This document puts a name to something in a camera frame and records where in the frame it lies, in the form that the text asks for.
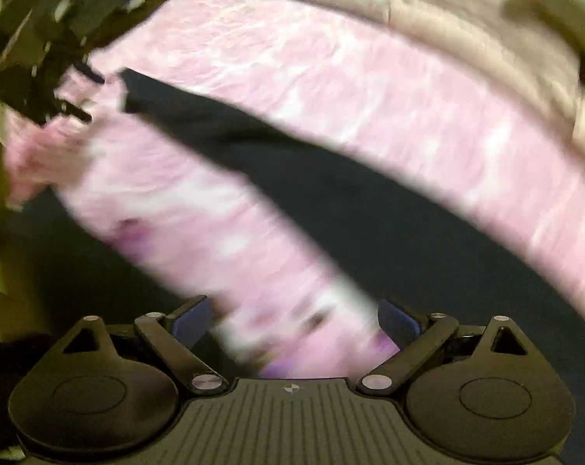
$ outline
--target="black object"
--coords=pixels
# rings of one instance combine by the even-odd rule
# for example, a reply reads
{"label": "black object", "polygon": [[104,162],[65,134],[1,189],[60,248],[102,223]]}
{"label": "black object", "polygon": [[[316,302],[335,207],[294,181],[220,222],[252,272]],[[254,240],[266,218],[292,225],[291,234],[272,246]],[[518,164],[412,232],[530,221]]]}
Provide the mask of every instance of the black object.
{"label": "black object", "polygon": [[355,160],[292,138],[250,114],[125,70],[126,111],[241,172],[376,301],[467,323],[507,312],[576,398],[562,457],[585,465],[585,321],[518,257],[417,192]]}
{"label": "black object", "polygon": [[[197,338],[206,304],[136,319],[136,360],[118,354],[102,319],[81,319],[10,397],[25,464],[560,464],[573,400],[507,317],[471,334],[430,316],[381,375],[357,382],[229,382],[168,332]],[[399,312],[381,306],[381,321]]]}

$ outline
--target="pink fabric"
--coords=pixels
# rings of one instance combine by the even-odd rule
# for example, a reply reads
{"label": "pink fabric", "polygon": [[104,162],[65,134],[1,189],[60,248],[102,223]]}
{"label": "pink fabric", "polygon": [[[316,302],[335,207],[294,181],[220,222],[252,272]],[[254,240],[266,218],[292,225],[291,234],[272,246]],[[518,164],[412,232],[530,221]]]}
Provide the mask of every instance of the pink fabric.
{"label": "pink fabric", "polygon": [[92,59],[107,84],[73,73],[63,88],[90,100],[92,125],[41,130],[10,116],[13,199],[56,184],[96,236],[180,293],[213,295],[222,340],[265,375],[355,377],[397,348],[368,298],[242,177],[118,110],[121,67],[408,181],[518,252],[585,315],[584,166],[449,58],[300,2],[173,0]]}

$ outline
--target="black cloth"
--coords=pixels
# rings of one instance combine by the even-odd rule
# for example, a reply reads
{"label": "black cloth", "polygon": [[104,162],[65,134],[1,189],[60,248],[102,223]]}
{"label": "black cloth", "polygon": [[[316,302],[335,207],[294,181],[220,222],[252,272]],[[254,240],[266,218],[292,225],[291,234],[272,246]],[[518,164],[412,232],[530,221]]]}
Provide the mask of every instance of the black cloth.
{"label": "black cloth", "polygon": [[126,110],[242,172],[377,301],[469,325],[508,315],[577,404],[562,456],[585,465],[585,321],[510,251],[355,160],[291,138],[234,107],[126,70]]}
{"label": "black cloth", "polygon": [[37,334],[0,343],[0,451],[18,445],[8,417],[8,398],[17,383],[36,365],[54,343],[51,336]]}

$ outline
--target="fabric fold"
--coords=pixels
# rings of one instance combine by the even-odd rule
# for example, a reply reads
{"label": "fabric fold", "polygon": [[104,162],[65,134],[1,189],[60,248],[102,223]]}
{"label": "fabric fold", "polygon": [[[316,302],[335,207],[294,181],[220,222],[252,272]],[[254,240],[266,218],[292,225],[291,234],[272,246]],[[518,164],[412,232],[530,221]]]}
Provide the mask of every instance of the fabric fold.
{"label": "fabric fold", "polygon": [[530,105],[585,153],[578,54],[520,0],[305,0],[448,52]]}

